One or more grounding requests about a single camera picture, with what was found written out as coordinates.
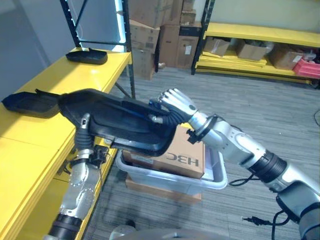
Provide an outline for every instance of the black shelf frame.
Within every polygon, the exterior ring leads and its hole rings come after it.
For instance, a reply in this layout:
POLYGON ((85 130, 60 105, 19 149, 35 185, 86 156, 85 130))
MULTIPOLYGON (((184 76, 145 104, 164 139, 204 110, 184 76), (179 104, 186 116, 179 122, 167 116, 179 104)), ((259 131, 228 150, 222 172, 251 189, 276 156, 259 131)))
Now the black shelf frame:
MULTIPOLYGON (((77 27, 80 22, 81 16, 85 10, 86 4, 88 0, 84 0, 78 15, 76 22, 74 22, 74 18, 71 15, 71 10, 67 0, 60 0, 62 10, 65 16, 65 20, 68 24, 74 45, 77 48, 81 48, 81 43, 90 43, 90 44, 103 44, 103 45, 121 45, 125 46, 125 51, 127 53, 132 51, 131 47, 131 33, 130 33, 130 24, 129 24, 129 10, 128 10, 128 0, 121 0, 122 3, 122 15, 123 15, 123 22, 124 22, 124 31, 125 31, 125 42, 114 42, 114 41, 92 41, 86 39, 80 39, 77 34, 77 27)), ((131 95, 129 95, 123 87, 121 87, 117 82, 114 84, 124 95, 131 97, 133 99, 136 98, 136 89, 135 89, 135 77, 134 77, 134 67, 133 67, 133 58, 131 53, 131 64, 128 64, 128 72, 129 72, 129 79, 130 79, 130 88, 131 88, 131 95)))
POLYGON ((201 18, 201 32, 200 32, 199 41, 196 46, 194 58, 191 65, 191 75, 195 75, 196 73, 196 64, 199 61, 199 57, 201 55, 202 49, 204 48, 204 45, 206 42, 206 40, 204 39, 204 35, 208 29, 214 6, 215 6, 215 0, 205 1, 202 18, 201 18))

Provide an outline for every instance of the black cable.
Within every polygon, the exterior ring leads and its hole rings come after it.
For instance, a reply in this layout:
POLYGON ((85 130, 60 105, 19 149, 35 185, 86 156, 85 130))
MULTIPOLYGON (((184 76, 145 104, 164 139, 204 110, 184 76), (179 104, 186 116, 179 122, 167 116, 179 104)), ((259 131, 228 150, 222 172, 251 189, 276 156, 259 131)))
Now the black cable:
POLYGON ((67 166, 64 166, 63 171, 68 175, 71 174, 71 172, 67 169, 67 166))
POLYGON ((320 127, 320 123, 318 122, 318 120, 317 120, 317 118, 316 118, 316 115, 317 115, 317 113, 319 113, 320 112, 320 109, 318 109, 318 111, 316 111, 314 114, 313 114, 313 119, 314 119, 314 121, 315 121, 315 124, 317 124, 319 127, 320 127))
POLYGON ((290 218, 289 216, 287 216, 286 220, 284 220, 283 222, 280 222, 280 223, 276 223, 276 220, 278 218, 278 216, 280 214, 283 214, 285 211, 281 210, 279 212, 277 212, 274 217, 273 217, 273 221, 272 221, 272 231, 271 231, 271 240, 275 240, 275 234, 276 234, 276 226, 283 226, 283 225, 286 225, 290 218))
POLYGON ((277 218, 280 214, 283 214, 285 211, 281 210, 279 212, 277 212, 274 217, 273 217, 273 220, 272 222, 268 221, 268 220, 263 220, 261 218, 258 218, 256 216, 253 216, 253 217, 248 217, 248 218, 243 218, 243 220, 245 221, 248 221, 250 223, 253 223, 257 226, 259 225, 266 225, 266 226, 272 226, 272 231, 271 231, 271 240, 275 240, 275 233, 276 233, 276 226, 283 226, 283 225, 286 225, 289 221, 290 221, 290 218, 289 216, 287 216, 287 218, 283 221, 283 222, 279 222, 277 223, 277 218))
POLYGON ((235 129, 238 129, 240 132, 244 132, 244 131, 241 130, 240 127, 237 127, 237 126, 235 126, 235 125, 230 125, 230 126, 233 127, 233 128, 235 128, 235 129))
MULTIPOLYGON (((219 116, 218 114, 215 114, 215 116, 217 116, 219 119, 221 119, 222 121, 225 121, 226 122, 226 120, 222 117, 222 116, 219 116)), ((235 126, 235 125, 231 125, 230 124, 230 126, 231 127, 233 127, 233 128, 235 128, 235 129, 238 129, 240 132, 244 132, 244 131, 242 131, 242 129, 240 128, 240 127, 237 127, 237 126, 235 126)))
POLYGON ((233 187, 239 187, 239 186, 242 186, 242 185, 245 185, 247 182, 251 181, 251 180, 260 180, 259 178, 253 178, 255 175, 254 174, 251 174, 248 178, 241 178, 241 179, 237 179, 237 180, 233 180, 231 182, 229 182, 229 185, 230 186, 233 186, 233 187))

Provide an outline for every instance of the brown cardboard box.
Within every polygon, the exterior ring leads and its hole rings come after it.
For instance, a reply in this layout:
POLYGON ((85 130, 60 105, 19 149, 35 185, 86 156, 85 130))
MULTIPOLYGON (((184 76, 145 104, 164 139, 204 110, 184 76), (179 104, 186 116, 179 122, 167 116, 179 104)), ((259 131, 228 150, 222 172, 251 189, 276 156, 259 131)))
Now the brown cardboard box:
POLYGON ((164 25, 160 28, 159 63, 165 63, 167 67, 176 65, 179 30, 179 25, 164 25))
POLYGON ((223 57, 229 45, 230 45, 229 41, 225 41, 219 38, 213 38, 212 36, 207 36, 206 43, 203 50, 223 57))
POLYGON ((192 11, 194 9, 195 0, 183 0, 182 11, 192 11))
POLYGON ((170 190, 159 188, 159 187, 138 184, 132 181, 132 179, 129 176, 127 176, 125 179, 125 185, 128 189, 131 189, 131 190, 135 190, 135 191, 146 193, 146 194, 151 194, 153 196, 158 196, 161 198, 172 199, 174 201, 179 201, 186 204, 196 204, 202 200, 201 193, 198 193, 195 195, 188 195, 188 194, 170 191, 170 190))
POLYGON ((140 22, 130 20, 131 45, 135 49, 155 53, 160 27, 152 28, 140 22))
POLYGON ((195 24, 196 20, 196 10, 191 11, 182 11, 181 12, 181 19, 180 19, 180 25, 189 25, 192 26, 195 24))
POLYGON ((276 69, 292 70, 303 55, 304 52, 297 47, 279 43, 271 51, 269 60, 276 69))
POLYGON ((173 5, 172 5, 172 9, 171 9, 171 16, 170 16, 170 19, 165 22, 165 25, 179 25, 180 24, 182 4, 183 4, 183 0, 174 0, 173 1, 173 5))
POLYGON ((155 56, 150 51, 132 49, 133 73, 143 79, 151 80, 155 72, 155 56))
POLYGON ((266 54, 267 48, 249 45, 243 39, 239 39, 235 51, 238 58, 259 61, 266 54))
POLYGON ((204 144, 188 142, 187 128, 178 126, 167 151, 157 157, 123 151, 127 162, 150 167, 155 170, 200 179, 204 174, 204 144))
POLYGON ((200 22, 195 22, 194 26, 180 26, 177 53, 175 58, 176 68, 191 68, 200 33, 200 22))
POLYGON ((152 28, 158 28, 171 17, 174 0, 129 0, 129 17, 152 28))
POLYGON ((180 69, 189 69, 196 53, 199 37, 197 36, 179 36, 175 67, 180 69))

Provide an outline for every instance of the red box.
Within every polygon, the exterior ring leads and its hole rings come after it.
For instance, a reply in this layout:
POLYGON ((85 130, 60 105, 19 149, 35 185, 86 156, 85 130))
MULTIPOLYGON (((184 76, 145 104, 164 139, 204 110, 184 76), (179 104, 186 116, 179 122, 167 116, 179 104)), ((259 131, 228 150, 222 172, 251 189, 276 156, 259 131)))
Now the red box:
POLYGON ((300 59, 293 68, 296 75, 320 79, 320 64, 300 59))

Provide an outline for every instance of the white wall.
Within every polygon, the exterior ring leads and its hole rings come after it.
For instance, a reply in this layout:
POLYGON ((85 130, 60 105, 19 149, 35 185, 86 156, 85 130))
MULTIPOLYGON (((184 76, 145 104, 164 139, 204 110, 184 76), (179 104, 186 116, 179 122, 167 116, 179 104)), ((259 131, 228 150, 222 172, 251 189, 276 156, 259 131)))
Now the white wall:
MULTIPOLYGON (((59 0, 0 0, 0 100, 75 47, 59 0)), ((68 0, 79 13, 83 0, 68 0)), ((119 41, 114 0, 90 0, 83 38, 119 41)), ((92 44, 88 47, 105 48, 92 44)))
MULTIPOLYGON (((195 0, 196 21, 205 0, 195 0)), ((211 22, 258 25, 320 33, 319 0, 215 0, 211 22)))

